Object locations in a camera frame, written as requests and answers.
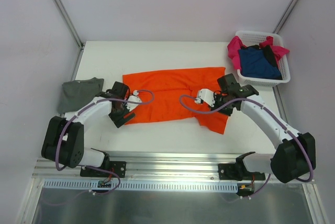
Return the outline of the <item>orange t shirt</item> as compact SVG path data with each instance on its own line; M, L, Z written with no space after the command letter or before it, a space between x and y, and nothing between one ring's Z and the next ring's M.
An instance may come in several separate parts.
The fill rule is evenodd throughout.
M225 70L224 67L206 67L123 75L123 83L128 85L132 92L147 89L154 94L152 103L136 107L134 110L136 116L128 124L164 122L194 117L200 126L224 134L228 116L220 113L209 115L194 113L184 108L179 98L182 95L196 97L197 92L202 88L213 92L218 91L217 79L225 74Z

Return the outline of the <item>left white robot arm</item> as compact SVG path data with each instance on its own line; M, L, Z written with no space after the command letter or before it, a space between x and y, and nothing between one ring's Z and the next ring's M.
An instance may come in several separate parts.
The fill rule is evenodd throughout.
M115 82L111 89L98 93L70 118L54 116L50 119L42 157L55 162L58 171L81 167L81 176L111 175L116 172L116 165L106 152L85 146L85 132L105 116L120 128L135 117L133 110L141 102L138 91L132 93L127 85Z

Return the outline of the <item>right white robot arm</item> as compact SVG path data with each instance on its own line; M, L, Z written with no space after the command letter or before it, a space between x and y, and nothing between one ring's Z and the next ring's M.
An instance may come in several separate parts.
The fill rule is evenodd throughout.
M244 180L252 173L273 174L280 182L292 180L308 183L316 168L315 138L301 133L276 116L259 92L251 85L241 86L233 74L218 80L219 93L214 93L212 112L231 116L238 110L248 116L269 138L274 154L248 152L236 158L226 174L234 180Z

